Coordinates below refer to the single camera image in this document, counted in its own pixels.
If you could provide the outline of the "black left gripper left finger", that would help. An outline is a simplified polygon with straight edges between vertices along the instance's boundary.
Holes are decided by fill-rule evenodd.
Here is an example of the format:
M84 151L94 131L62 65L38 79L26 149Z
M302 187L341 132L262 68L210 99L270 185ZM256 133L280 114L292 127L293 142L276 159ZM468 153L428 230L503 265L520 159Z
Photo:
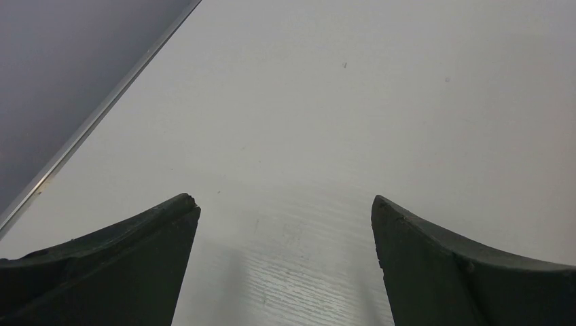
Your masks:
M1 260L2 325L170 325L200 218L179 194L68 242Z

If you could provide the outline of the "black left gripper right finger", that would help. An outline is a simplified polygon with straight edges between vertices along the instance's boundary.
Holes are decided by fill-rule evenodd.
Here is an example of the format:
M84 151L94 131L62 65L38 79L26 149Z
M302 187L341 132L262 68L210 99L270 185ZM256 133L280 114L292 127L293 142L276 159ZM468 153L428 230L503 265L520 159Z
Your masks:
M396 325L574 325L575 267L476 242L383 196L372 204Z

